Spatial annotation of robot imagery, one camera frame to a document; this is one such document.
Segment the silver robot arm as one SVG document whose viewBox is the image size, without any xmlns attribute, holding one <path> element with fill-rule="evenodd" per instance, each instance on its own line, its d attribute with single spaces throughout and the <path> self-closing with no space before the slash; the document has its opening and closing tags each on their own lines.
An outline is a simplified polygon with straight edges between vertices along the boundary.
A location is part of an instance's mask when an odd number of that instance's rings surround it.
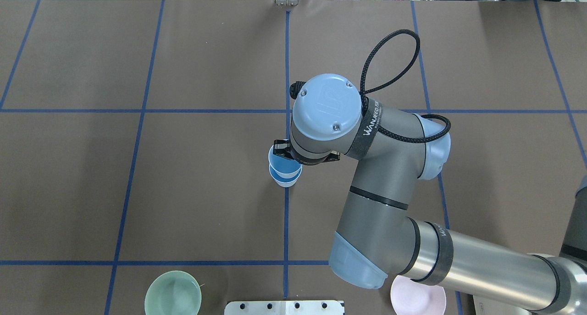
<svg viewBox="0 0 587 315">
<path fill-rule="evenodd" d="M 329 266 L 344 281 L 378 289 L 388 275 L 515 306 L 535 314 L 586 313 L 586 261 L 526 254 L 412 219 L 415 184 L 447 162 L 451 140 L 436 115 L 385 108 L 333 73 L 289 87 L 291 135 L 273 153 L 303 165 L 358 160 Z"/>
</svg>

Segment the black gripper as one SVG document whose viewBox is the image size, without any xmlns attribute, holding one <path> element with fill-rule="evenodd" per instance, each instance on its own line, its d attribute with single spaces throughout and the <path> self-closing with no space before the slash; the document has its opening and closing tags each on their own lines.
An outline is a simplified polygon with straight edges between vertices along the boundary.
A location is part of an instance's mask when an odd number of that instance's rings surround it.
<svg viewBox="0 0 587 315">
<path fill-rule="evenodd" d="M 273 141 L 272 154 L 285 160 L 296 160 L 302 165 L 315 166 L 320 163 L 337 162 L 340 160 L 340 152 L 329 151 L 327 153 L 310 153 L 306 150 L 298 150 L 289 140 Z"/>
</svg>

